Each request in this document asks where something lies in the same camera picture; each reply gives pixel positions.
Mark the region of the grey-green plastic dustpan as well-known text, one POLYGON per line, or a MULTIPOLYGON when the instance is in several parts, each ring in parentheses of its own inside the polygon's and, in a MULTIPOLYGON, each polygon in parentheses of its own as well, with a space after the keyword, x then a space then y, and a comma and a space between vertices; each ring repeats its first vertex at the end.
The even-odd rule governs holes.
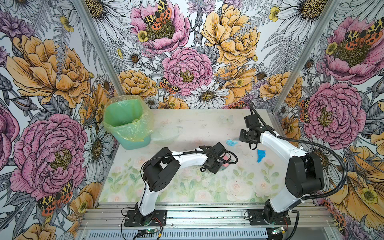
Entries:
POLYGON ((225 162, 222 164, 222 166, 220 167, 220 170, 225 170, 230 164, 229 162, 232 162, 232 155, 230 153, 225 153, 224 156, 221 157, 222 159, 225 160, 225 162))

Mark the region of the light blue paper scrap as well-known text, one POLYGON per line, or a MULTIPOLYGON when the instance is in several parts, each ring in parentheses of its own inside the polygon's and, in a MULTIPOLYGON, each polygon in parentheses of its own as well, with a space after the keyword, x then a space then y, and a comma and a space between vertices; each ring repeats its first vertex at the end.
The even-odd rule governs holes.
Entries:
POLYGON ((234 146, 236 146, 236 145, 238 144, 238 142, 235 141, 235 140, 231 140, 231 139, 229 139, 229 140, 226 140, 226 144, 227 144, 228 146, 230 146, 230 147, 234 147, 234 146))

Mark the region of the pink paper scrap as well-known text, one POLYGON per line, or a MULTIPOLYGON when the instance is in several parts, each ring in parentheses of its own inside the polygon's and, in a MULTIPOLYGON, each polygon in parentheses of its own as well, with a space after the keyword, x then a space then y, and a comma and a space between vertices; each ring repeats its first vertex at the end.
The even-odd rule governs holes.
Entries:
POLYGON ((231 161, 231 158, 229 157, 229 155, 225 155, 225 156, 223 156, 222 159, 225 160, 225 164, 227 164, 228 162, 231 161))

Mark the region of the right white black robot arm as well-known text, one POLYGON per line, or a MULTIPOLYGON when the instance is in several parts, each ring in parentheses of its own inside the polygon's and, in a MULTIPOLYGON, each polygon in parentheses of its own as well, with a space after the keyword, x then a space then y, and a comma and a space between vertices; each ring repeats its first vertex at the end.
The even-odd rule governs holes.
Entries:
POLYGON ((269 126, 262 126, 257 114, 248 115, 244 120, 247 128, 241 130, 240 141, 249 145, 262 144, 288 164, 285 186, 275 197, 265 202, 263 211, 255 215, 255 218, 262 218, 271 225, 288 221, 289 211, 301 204, 304 197, 324 187, 321 159, 316 154, 295 147, 291 140, 285 140, 269 126))

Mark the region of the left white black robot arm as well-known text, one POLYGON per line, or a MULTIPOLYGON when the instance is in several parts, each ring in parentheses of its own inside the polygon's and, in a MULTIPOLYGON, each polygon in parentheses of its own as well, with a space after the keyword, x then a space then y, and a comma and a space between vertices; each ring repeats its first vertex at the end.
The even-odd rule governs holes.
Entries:
POLYGON ((185 168, 199 166, 201 172, 217 174, 223 165, 235 165, 239 158, 224 145, 199 146, 190 151, 171 151, 161 148, 141 167, 141 178, 145 184, 141 199, 136 203, 135 211, 141 225, 146 225, 154 216, 159 192, 165 189, 176 173, 185 168))

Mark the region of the green bin with bag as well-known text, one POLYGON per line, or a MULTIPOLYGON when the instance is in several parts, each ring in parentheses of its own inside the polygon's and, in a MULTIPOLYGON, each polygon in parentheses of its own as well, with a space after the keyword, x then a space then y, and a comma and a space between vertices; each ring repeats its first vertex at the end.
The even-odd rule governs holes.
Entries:
POLYGON ((135 150, 150 144, 155 119, 152 110, 140 96, 124 95, 108 101, 103 125, 124 149, 135 150))

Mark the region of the aluminium rail frame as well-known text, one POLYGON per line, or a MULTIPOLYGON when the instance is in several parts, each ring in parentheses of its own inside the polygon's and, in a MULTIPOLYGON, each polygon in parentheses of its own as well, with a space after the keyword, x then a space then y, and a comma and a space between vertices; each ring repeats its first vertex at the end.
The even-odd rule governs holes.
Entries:
MULTIPOLYGON (((133 240, 144 227, 126 227, 125 214, 134 203, 100 203, 86 212, 77 240, 133 240)), ((160 203, 167 212, 165 224, 146 227, 155 233, 141 240, 341 240, 331 214, 325 207, 302 204, 278 225, 254 220, 248 210, 261 210, 261 203, 160 203)))

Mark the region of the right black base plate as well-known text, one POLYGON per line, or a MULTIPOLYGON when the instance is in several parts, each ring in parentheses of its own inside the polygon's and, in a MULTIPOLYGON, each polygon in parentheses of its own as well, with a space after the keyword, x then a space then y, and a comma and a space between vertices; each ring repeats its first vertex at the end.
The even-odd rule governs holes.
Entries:
POLYGON ((289 226, 292 224, 287 212, 275 213, 273 210, 249 209, 245 213, 251 226, 289 226))

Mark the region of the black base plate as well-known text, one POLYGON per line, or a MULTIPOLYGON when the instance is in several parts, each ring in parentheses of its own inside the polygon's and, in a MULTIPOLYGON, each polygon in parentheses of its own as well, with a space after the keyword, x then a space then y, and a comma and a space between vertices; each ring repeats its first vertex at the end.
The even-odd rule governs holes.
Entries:
POLYGON ((273 210, 249 209, 245 213, 251 226, 289 226, 292 224, 287 212, 275 213, 273 210))
POLYGON ((154 210, 147 216, 143 216, 138 210, 129 210, 124 221, 125 227, 164 227, 167 221, 168 211, 154 210))

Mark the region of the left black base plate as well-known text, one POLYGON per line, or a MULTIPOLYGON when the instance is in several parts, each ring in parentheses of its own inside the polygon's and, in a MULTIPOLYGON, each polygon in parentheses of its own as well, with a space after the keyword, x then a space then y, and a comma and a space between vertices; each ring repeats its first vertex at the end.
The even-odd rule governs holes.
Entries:
POLYGON ((124 221, 125 227, 164 227, 167 221, 168 211, 154 210, 147 216, 143 216, 138 210, 129 210, 124 221))

